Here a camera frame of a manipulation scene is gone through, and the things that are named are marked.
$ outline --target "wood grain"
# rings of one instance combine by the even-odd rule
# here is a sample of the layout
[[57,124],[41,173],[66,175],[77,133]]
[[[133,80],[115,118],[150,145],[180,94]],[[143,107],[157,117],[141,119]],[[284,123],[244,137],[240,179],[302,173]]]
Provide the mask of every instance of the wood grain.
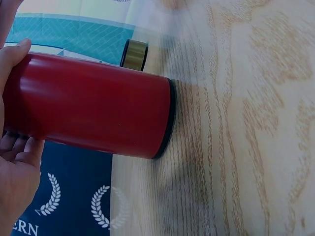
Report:
[[111,235],[315,235],[314,1],[135,4],[177,111],[161,159],[114,157]]

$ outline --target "gold cap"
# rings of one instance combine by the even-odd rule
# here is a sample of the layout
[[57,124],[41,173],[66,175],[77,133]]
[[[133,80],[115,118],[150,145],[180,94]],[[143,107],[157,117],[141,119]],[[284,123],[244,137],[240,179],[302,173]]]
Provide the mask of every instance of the gold cap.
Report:
[[128,69],[143,71],[148,53],[148,44],[128,39],[120,66]]

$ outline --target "teal pattern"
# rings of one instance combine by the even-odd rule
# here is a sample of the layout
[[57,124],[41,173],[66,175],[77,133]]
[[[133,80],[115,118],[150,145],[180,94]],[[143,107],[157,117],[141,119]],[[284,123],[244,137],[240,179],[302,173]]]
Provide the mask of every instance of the teal pattern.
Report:
[[66,50],[119,64],[133,29],[73,19],[16,17],[7,42],[30,38],[33,44]]

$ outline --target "fingernail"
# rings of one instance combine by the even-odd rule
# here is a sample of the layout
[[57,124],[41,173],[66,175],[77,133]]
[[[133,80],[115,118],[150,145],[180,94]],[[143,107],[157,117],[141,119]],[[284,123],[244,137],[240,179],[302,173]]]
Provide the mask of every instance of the fingernail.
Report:
[[30,43],[30,40],[28,38],[23,39],[21,42],[19,42],[16,46],[19,47],[25,47]]

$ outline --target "red cylinder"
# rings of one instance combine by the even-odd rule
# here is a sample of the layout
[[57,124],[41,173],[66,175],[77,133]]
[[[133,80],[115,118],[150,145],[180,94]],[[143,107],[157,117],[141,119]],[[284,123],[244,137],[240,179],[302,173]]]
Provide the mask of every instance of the red cylinder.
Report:
[[5,85],[6,130],[152,159],[171,135],[175,88],[165,77],[29,53]]

